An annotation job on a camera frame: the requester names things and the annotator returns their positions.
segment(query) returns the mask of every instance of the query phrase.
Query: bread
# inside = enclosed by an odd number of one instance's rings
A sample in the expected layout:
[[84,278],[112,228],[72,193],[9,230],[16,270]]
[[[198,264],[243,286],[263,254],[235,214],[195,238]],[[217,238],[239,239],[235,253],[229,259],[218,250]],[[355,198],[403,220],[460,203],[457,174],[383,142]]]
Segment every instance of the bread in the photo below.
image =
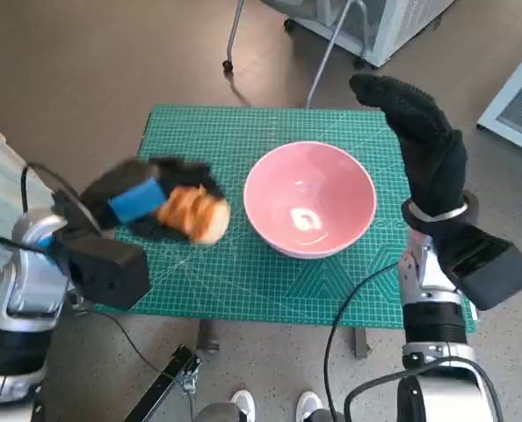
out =
[[203,187],[178,186],[157,210],[164,226],[178,229],[198,244],[215,244],[229,224],[230,207],[226,200],[209,195]]

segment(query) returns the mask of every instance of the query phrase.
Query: table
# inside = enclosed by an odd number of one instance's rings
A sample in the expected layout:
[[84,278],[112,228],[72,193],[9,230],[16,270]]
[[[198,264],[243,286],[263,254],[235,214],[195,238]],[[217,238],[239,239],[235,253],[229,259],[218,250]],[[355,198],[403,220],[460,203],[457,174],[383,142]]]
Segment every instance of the table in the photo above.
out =
[[[371,228],[331,258],[285,257],[254,232],[243,210],[251,166],[267,151],[300,140],[350,152],[375,183],[378,207]],[[226,236],[211,247],[149,241],[120,229],[116,238],[143,246],[149,258],[152,288],[130,312],[329,325],[357,282],[395,263],[405,248],[400,205],[409,188],[398,141],[381,112],[158,105],[139,156],[166,154],[210,163],[232,206],[232,220]],[[363,287],[342,324],[402,328],[396,270]]]

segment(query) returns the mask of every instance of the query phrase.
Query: shoe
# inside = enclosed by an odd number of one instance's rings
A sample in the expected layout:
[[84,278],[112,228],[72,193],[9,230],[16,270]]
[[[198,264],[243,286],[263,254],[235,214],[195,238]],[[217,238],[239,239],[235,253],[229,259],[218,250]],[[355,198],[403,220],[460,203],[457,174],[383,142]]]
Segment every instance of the shoe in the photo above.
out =
[[247,416],[247,422],[255,422],[255,402],[249,391],[241,389],[232,397],[232,403],[240,408]]
[[323,403],[320,397],[312,391],[306,391],[298,399],[296,405],[296,422],[304,422],[305,419],[317,411],[323,409]]

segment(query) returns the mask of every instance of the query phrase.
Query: cable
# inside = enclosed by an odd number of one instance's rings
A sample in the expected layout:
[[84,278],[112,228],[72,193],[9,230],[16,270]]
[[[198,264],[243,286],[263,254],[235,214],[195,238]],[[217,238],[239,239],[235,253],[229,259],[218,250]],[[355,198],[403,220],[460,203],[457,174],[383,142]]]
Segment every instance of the cable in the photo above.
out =
[[377,387],[379,385],[385,384],[387,382],[392,382],[395,380],[400,380],[402,378],[406,378],[408,376],[415,376],[420,375],[424,372],[431,371],[432,369],[441,366],[443,363],[446,362],[462,362],[466,363],[473,369],[477,371],[477,373],[480,375],[480,377],[485,382],[486,386],[488,387],[489,394],[491,395],[491,402],[493,403],[493,408],[496,412],[496,418],[498,422],[504,422],[504,413],[503,409],[501,407],[501,403],[499,403],[499,398],[497,397],[496,392],[496,386],[494,385],[493,381],[490,380],[488,374],[486,371],[478,365],[476,362],[470,359],[461,358],[459,356],[448,356],[445,358],[439,358],[434,360],[431,363],[428,363],[426,365],[423,365],[421,367],[417,367],[414,369],[407,369],[405,371],[395,372],[390,375],[384,375],[380,378],[376,378],[374,380],[371,380],[369,382],[365,382],[364,384],[359,385],[356,389],[351,391],[347,397],[345,398],[344,403],[344,415],[346,422],[352,422],[351,418],[351,403],[353,399],[358,396],[361,393],[364,393],[368,389],[371,389],[372,387]]
[[[83,314],[83,313],[99,315],[99,316],[105,317],[105,318],[113,321],[117,325],[117,327],[119,327],[119,329],[122,331],[122,334],[124,334],[125,339],[130,344],[130,346],[133,348],[133,350],[136,352],[138,357],[146,365],[148,365],[148,367],[150,367],[151,369],[156,371],[159,375],[163,375],[163,376],[169,378],[170,380],[175,381],[179,387],[181,387],[181,388],[183,387],[181,384],[179,384],[179,382],[178,382],[176,377],[174,377],[173,375],[168,374],[168,373],[162,371],[156,365],[151,363],[148,360],[148,358],[146,358],[146,356],[143,355],[143,353],[140,351],[140,349],[135,344],[135,342],[130,338],[130,335],[128,334],[127,330],[122,326],[122,324],[120,323],[120,321],[117,318],[115,318],[114,316],[111,316],[109,314],[106,314],[105,312],[100,312],[100,311],[94,310],[94,309],[80,309],[80,310],[72,310],[72,311],[68,312],[68,314]],[[188,391],[186,391],[184,389],[183,389],[183,391],[187,395],[187,398],[189,399],[189,412],[190,412],[190,415],[191,415],[191,422],[193,422],[193,420],[194,420],[194,403],[192,401],[192,395],[191,395],[191,393],[189,393]]]
[[365,286],[365,284],[372,280],[374,277],[381,275],[385,273],[386,271],[391,270],[397,266],[397,262],[385,266],[381,270],[370,274],[368,277],[366,277],[364,280],[362,280],[351,292],[350,295],[347,296],[347,299],[345,299],[345,302],[341,306],[341,309],[337,313],[337,316],[335,317],[335,321],[333,322],[333,326],[331,327],[330,337],[328,338],[328,344],[325,346],[325,355],[323,357],[323,384],[325,385],[325,394],[328,398],[328,402],[330,404],[330,412],[331,417],[333,418],[334,422],[337,422],[337,411],[335,410],[335,405],[333,404],[333,397],[331,396],[331,388],[330,388],[330,374],[328,371],[328,366],[330,364],[330,351],[331,351],[331,343],[333,342],[333,337],[335,336],[335,331],[337,331],[337,327],[339,326],[339,323],[341,323],[341,319],[343,318],[344,313],[347,311],[347,308],[349,308],[349,304],[351,303],[353,297],[359,292],[359,290]]
[[69,314],[93,314],[93,315],[100,315],[102,317],[105,317],[111,321],[113,321],[117,327],[122,331],[122,334],[124,334],[124,337],[127,339],[127,342],[130,344],[130,346],[134,349],[138,357],[150,368],[152,368],[154,371],[156,371],[158,374],[166,376],[170,380],[176,381],[175,377],[173,375],[170,375],[164,371],[162,371],[160,368],[158,368],[156,365],[151,363],[146,356],[143,355],[143,353],[140,351],[138,346],[135,344],[135,342],[130,338],[130,335],[128,335],[127,330],[122,326],[122,324],[119,322],[117,318],[114,316],[111,316],[109,314],[106,314],[105,312],[100,312],[98,310],[94,309],[80,309],[80,310],[72,310],[68,312]]
[[23,167],[23,171],[21,172],[21,202],[23,203],[23,214],[29,210],[29,203],[26,194],[26,174],[29,169],[42,170],[46,174],[52,176],[54,180],[59,182],[62,185],[63,192],[68,197],[68,200],[74,204],[76,208],[79,209],[79,211],[81,211],[83,217],[85,217],[85,220],[87,220],[87,222],[95,229],[96,233],[100,236],[103,235],[101,226],[99,226],[97,220],[95,220],[95,217],[93,217],[93,214],[90,212],[90,210],[87,209],[87,207],[81,202],[76,189],[74,189],[65,178],[60,176],[58,173],[51,171],[44,164],[27,163],[25,167]]
[[37,246],[31,246],[30,244],[22,244],[2,236],[0,236],[0,244],[5,246],[7,249],[21,249],[23,251],[41,253],[42,255],[51,256],[49,251],[41,249]]
[[58,181],[66,191],[68,191],[72,196],[79,200],[79,195],[77,194],[76,189],[74,189],[73,186],[58,173],[51,171],[44,164],[27,163],[21,171],[21,201],[23,203],[23,214],[29,210],[29,203],[26,196],[26,174],[29,172],[30,169],[42,170],[46,174],[52,176],[52,178]]

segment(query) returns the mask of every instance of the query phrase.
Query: black glove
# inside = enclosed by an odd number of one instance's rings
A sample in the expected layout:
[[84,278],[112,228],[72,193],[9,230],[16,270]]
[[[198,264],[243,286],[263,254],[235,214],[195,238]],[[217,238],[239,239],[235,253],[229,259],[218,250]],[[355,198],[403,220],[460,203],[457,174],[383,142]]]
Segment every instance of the black glove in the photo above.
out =
[[435,100],[393,77],[355,75],[350,85],[363,106],[378,107],[400,140],[411,199],[436,216],[464,205],[467,154]]
[[[161,186],[166,199],[176,186],[204,186],[214,197],[224,197],[223,192],[210,176],[210,167],[207,164],[185,162],[178,157],[166,156],[150,158],[147,162],[136,158],[127,160],[89,185],[80,198],[102,229],[112,229],[120,225],[121,221],[114,213],[110,200],[151,178]],[[154,215],[150,214],[130,222],[128,227],[136,235],[146,238],[187,239],[181,231],[163,226]]]

